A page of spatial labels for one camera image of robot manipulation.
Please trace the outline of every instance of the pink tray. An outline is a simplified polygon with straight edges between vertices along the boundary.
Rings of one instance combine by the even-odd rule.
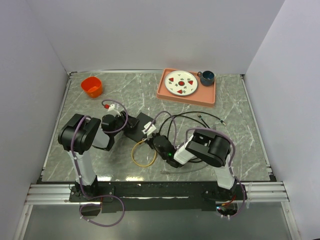
[[[190,71],[192,75],[195,76],[196,80],[198,81],[198,88],[194,94],[191,94],[189,96],[177,96],[173,95],[171,92],[169,92],[165,86],[165,78],[166,76],[178,69],[173,68],[166,68],[163,70],[163,74],[160,80],[160,84],[158,87],[158,90],[156,92],[156,97],[158,99],[163,100],[169,100],[184,104],[193,104],[193,105],[199,105],[203,107],[212,108],[215,105],[216,101],[216,78],[214,79],[214,84],[211,86],[203,86],[200,82],[200,78],[198,77],[197,72]]]

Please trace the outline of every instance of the wire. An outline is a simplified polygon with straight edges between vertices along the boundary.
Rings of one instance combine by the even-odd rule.
[[[211,116],[211,117],[213,117],[213,118],[218,119],[224,126],[227,125],[227,124],[225,123],[225,121],[223,121],[220,117],[217,117],[217,116],[212,115],[212,114],[210,114],[210,113],[208,113],[208,112],[205,112],[205,111],[186,111],[186,112],[183,112],[183,113],[180,113],[180,114],[176,114],[176,115],[174,115],[174,116],[175,116],[175,117],[178,117],[178,116],[182,116],[182,115],[185,115],[185,114],[199,114],[199,113],[201,113],[201,114],[207,114],[207,115],[209,115],[209,116]],[[170,117],[168,117],[166,120],[164,120],[164,122],[162,123],[162,125],[161,125],[160,128],[159,128],[159,133],[161,132],[164,124],[165,124],[169,119],[170,119]],[[196,119],[193,119],[193,118],[190,118],[190,119],[192,119],[192,120],[194,120],[195,122],[197,122],[197,123],[201,124],[202,126],[206,127],[202,122],[197,121]],[[169,128],[168,128],[168,134],[167,134],[167,137],[168,137],[168,138],[169,138],[169,132],[170,132],[171,124],[172,124],[172,121],[170,122]]]
[[[201,163],[201,162],[202,162],[202,160],[195,161],[195,160],[197,160],[197,159],[198,159],[198,157],[192,158],[192,159],[190,159],[190,160],[188,161],[188,163],[198,164],[198,163]]]
[[[91,196],[88,196],[85,192],[85,189],[84,189],[84,185],[83,185],[83,181],[82,181],[82,176],[81,176],[81,173],[80,173],[80,168],[79,168],[79,164],[78,164],[78,158],[77,158],[77,155],[74,151],[74,145],[75,145],[75,140],[76,140],[76,137],[77,137],[77,133],[82,125],[82,123],[86,120],[86,118],[89,118],[89,116],[85,115],[83,116],[83,118],[79,121],[78,125],[76,126],[75,130],[74,130],[74,134],[72,136],[72,139],[71,139],[71,144],[70,144],[70,151],[72,153],[72,156],[73,156],[73,160],[74,160],[74,165],[75,165],[75,170],[76,170],[76,173],[79,177],[79,184],[80,184],[80,188],[81,188],[81,192],[82,192],[82,195],[89,199],[89,200],[93,200],[93,199],[99,199],[99,198],[115,198],[117,200],[119,200],[119,202],[121,203],[122,205],[122,213],[121,213],[121,216],[120,218],[114,222],[113,224],[100,224],[100,223],[97,223],[95,221],[92,221],[86,217],[84,217],[81,213],[81,210],[85,207],[85,206],[100,206],[99,204],[93,204],[93,203],[89,203],[89,204],[85,204],[83,206],[80,207],[79,209],[79,213],[80,213],[80,218],[81,219],[84,219],[86,220],[87,222],[89,223],[92,223],[94,225],[97,225],[97,226],[100,226],[100,227],[112,227],[118,223],[120,223],[120,221],[124,218],[125,216],[125,204],[124,202],[117,196],[114,196],[114,195],[100,195],[100,196],[95,196],[95,197],[91,197]]]
[[[161,171],[160,174],[188,174],[188,173],[193,173],[196,171],[199,171],[201,169],[204,169],[205,167],[207,167],[209,164],[206,164],[200,168],[197,169],[193,169],[193,170],[188,170],[188,171]]]
[[[179,115],[179,114],[176,115],[174,118],[176,118],[176,117],[182,117],[182,118],[190,119],[190,120],[193,120],[193,121],[197,122],[198,124],[202,125],[203,127],[206,127],[206,125],[204,125],[202,122],[200,122],[200,121],[198,121],[198,120],[196,120],[196,119],[194,119],[194,118],[192,118],[192,117],[183,116],[183,115]],[[168,131],[167,131],[167,133],[166,133],[166,137],[167,137],[167,138],[169,138],[169,133],[170,133],[170,129],[171,129],[171,123],[172,123],[172,121],[170,122]]]
[[[176,119],[177,117],[182,117],[182,118],[190,119],[190,120],[193,120],[193,121],[197,122],[198,124],[206,127],[206,126],[205,126],[203,123],[201,123],[200,121],[198,121],[198,120],[196,120],[196,119],[194,119],[194,118],[192,118],[192,117],[189,117],[189,116],[183,116],[183,115],[181,115],[181,114],[172,115],[172,116],[173,116],[174,119]],[[168,118],[161,124],[161,126],[160,126],[160,128],[159,128],[159,134],[161,133],[161,129],[163,128],[164,124],[165,124],[166,121],[169,120],[169,119],[170,119],[170,117],[168,117]],[[166,136],[167,138],[169,138],[169,132],[170,132],[170,128],[168,129],[168,132],[167,132],[167,136]],[[189,163],[194,163],[194,164],[197,164],[197,163],[201,163],[201,162],[202,162],[202,160],[194,161],[194,160],[197,160],[197,159],[198,159],[198,157],[194,157],[194,158],[190,159],[188,162],[189,162]]]
[[[222,133],[220,131],[217,131],[217,130],[214,130],[212,128],[204,128],[204,127],[191,127],[189,129],[187,129],[185,131],[185,139],[184,139],[185,143],[188,140],[188,132],[191,131],[191,130],[205,130],[205,131],[213,132],[214,134],[217,134],[218,136],[220,136],[220,137],[224,138],[225,140],[227,140],[229,142],[229,144],[232,146],[232,154],[231,154],[231,157],[230,157],[230,160],[229,160],[229,163],[228,163],[228,168],[229,168],[230,174],[239,183],[239,185],[241,187],[241,190],[242,190],[242,194],[243,194],[242,205],[239,208],[239,210],[234,215],[231,216],[231,218],[233,218],[233,217],[235,217],[236,215],[238,215],[241,212],[241,210],[244,208],[245,202],[246,202],[246,190],[245,190],[244,186],[241,184],[241,181],[235,176],[234,171],[233,171],[233,169],[231,167],[231,163],[232,163],[232,161],[233,161],[233,159],[235,157],[235,154],[236,154],[235,143],[230,139],[230,137],[228,137],[224,133]]]
[[[209,129],[210,127],[209,127],[209,125],[205,122],[205,120],[201,117],[200,118],[201,119],[201,121],[204,123],[204,125]]]
[[[234,195],[231,199],[231,201],[226,202],[226,203],[222,203],[221,206],[227,208],[234,200],[236,199],[236,195]]]
[[[209,127],[209,125],[206,123],[206,121],[202,118],[202,116],[200,115],[200,113],[198,112],[198,118],[200,118],[201,119],[201,121],[204,123],[204,125],[206,125],[206,127],[209,129],[210,127]]]
[[[151,166],[151,165],[155,162],[155,160],[156,160],[156,158],[157,158],[157,151],[154,152],[154,157],[153,157],[152,161],[151,161],[149,164],[147,164],[147,165],[141,165],[141,164],[137,163],[136,160],[135,160],[135,158],[134,158],[134,152],[135,152],[136,147],[139,146],[140,144],[144,143],[144,142],[145,142],[145,140],[142,140],[142,141],[138,142],[136,145],[134,145],[134,147],[133,147],[132,150],[131,150],[131,159],[132,159],[132,161],[133,161],[136,165],[138,165],[139,167],[147,168],[147,167]]]
[[[217,207],[217,212],[219,213],[218,216],[225,217],[230,219],[230,216],[234,215],[238,211],[238,204],[232,204],[229,206],[219,206]]]
[[[105,100],[102,100],[101,104],[102,106],[105,106],[104,105],[104,102],[114,102],[116,104],[119,104],[121,107],[123,107],[123,110],[125,112],[125,121],[124,121],[124,124],[122,127],[120,127],[119,129],[117,130],[114,130],[114,131],[103,131],[105,134],[115,134],[115,133],[118,133],[120,132],[122,129],[125,128],[125,126],[127,125],[127,122],[128,122],[128,118],[129,118],[129,114],[128,114],[128,111],[126,109],[126,107],[119,101],[116,101],[116,100],[112,100],[112,99],[105,99]]]
[[[160,115],[160,114],[163,114],[163,113],[169,114],[169,115],[170,115],[169,118],[172,119],[171,122],[173,122],[173,125],[174,125],[173,147],[174,147],[174,149],[177,149],[177,146],[176,146],[176,139],[177,139],[177,134],[178,134],[177,124],[176,124],[175,118],[171,115],[170,112],[168,112],[168,111],[161,111],[161,112],[159,112],[157,115],[155,115],[154,119],[152,120],[151,124],[146,128],[145,132],[147,132],[147,131],[151,128],[151,126],[152,126],[153,124],[155,124],[157,117],[159,117],[159,115]]]

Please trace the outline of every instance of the white wall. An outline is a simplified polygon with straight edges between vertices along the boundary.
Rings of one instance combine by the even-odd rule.
[[[39,177],[67,74],[25,0],[0,2],[0,238]]]
[[[244,74],[284,0],[27,0],[68,72]]]
[[[302,239],[320,238],[320,1],[286,0],[245,83]]]

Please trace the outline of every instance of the yellow rubber band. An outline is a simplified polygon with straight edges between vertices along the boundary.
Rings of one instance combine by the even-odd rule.
[[[131,150],[131,159],[132,159],[132,161],[133,161],[136,165],[138,165],[139,167],[147,168],[147,167],[150,167],[150,166],[155,162],[155,160],[156,160],[156,158],[157,158],[157,151],[155,151],[154,157],[153,157],[152,161],[151,161],[149,164],[147,164],[147,165],[141,165],[141,164],[137,163],[136,160],[135,160],[135,158],[134,158],[134,152],[135,152],[136,147],[137,147],[138,145],[144,143],[144,142],[145,142],[145,141],[142,140],[142,141],[138,142],[136,145],[134,145],[134,147],[133,147],[132,150]]]

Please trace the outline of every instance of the red cup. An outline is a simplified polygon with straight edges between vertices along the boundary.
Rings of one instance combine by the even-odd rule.
[[[90,76],[82,81],[81,88],[90,98],[96,98],[103,92],[102,82],[95,76]]]

